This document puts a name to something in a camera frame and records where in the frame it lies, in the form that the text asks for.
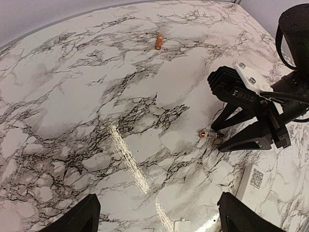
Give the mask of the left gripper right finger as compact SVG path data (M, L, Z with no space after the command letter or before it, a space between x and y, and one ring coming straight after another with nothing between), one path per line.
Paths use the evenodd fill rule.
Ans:
M217 205L223 232L282 232L229 192L222 193Z

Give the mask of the orange battery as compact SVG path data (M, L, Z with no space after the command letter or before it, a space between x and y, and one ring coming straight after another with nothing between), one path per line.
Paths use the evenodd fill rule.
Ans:
M161 49L162 42L163 42L163 35L162 34L158 34L157 39L156 39L156 44L155 44L156 50L160 50Z

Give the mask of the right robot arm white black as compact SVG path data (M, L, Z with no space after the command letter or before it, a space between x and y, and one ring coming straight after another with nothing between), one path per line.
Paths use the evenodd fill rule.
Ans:
M286 125L304 122L309 110L309 6L300 4L279 18L275 45L278 54L285 40L294 64L291 72L269 85L266 79L243 63L219 67L208 77L213 95L226 107L212 123L214 131L256 118L256 121L222 143L218 150L269 150L290 146Z

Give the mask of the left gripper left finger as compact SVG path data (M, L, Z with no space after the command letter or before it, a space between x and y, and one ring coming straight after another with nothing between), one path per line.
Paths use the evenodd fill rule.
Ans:
M96 194L88 194L61 218L40 232L97 232L101 205Z

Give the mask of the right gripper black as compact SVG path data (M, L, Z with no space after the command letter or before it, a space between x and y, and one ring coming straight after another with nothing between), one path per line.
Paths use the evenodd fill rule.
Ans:
M228 103L212 123L211 129L225 129L253 118L253 111L244 109L232 116L237 109L238 106ZM220 152L270 150L272 144L275 144L276 148L287 148L291 145L287 127L274 103L260 101L255 117L256 122L222 143L218 150Z

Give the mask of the white battery cover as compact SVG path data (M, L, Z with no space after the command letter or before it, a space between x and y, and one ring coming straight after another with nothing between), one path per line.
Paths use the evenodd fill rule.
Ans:
M174 221L174 232L190 232L191 221L182 218L181 220Z

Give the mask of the black copper battery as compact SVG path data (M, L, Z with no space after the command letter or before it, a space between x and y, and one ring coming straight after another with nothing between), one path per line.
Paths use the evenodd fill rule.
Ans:
M200 131L199 136L201 138L210 138L210 139L223 139L224 134L219 133L219 132L214 132L214 131Z

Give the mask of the white remote control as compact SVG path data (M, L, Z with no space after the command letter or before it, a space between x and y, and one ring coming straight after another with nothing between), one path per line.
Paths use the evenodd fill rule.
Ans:
M275 172L264 171L255 164L245 167L236 198L249 207L257 207L270 193Z

